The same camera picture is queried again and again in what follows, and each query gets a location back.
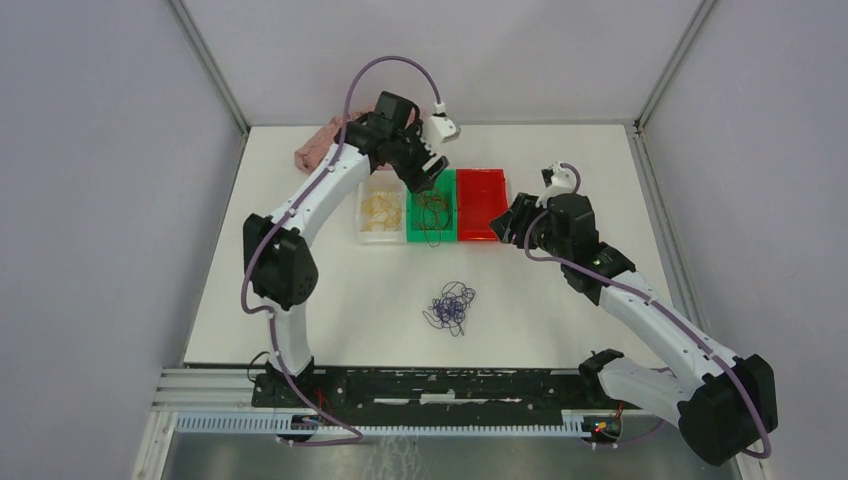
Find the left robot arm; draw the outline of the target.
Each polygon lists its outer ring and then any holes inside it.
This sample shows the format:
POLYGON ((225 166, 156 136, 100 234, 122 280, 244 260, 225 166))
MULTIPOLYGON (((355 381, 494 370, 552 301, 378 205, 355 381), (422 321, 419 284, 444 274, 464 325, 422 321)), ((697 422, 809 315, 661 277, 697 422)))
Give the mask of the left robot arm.
POLYGON ((272 365, 282 373, 276 392, 287 404, 303 406, 315 391, 314 379, 303 372, 314 361, 306 302, 319 280, 311 247, 320 229, 382 166, 411 193, 431 189, 449 165, 439 150, 459 133, 442 100, 422 117, 413 101, 384 91, 372 111, 345 121, 325 158, 291 198, 268 215, 245 219, 241 307, 267 316, 272 365))

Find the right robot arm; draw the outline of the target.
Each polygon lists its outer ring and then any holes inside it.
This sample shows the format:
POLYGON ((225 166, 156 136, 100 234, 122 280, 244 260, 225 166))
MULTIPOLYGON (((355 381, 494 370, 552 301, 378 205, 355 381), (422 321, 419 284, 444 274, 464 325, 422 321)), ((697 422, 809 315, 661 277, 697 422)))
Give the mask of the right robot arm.
POLYGON ((590 200, 565 193, 519 194, 490 223, 498 241, 528 259, 559 265, 568 285, 618 319, 661 359, 665 372, 607 349, 584 361, 577 392, 591 408, 621 400, 676 427, 703 461, 720 466, 744 454, 764 460, 778 425, 775 374, 743 358, 664 301, 635 263, 601 241, 590 200))

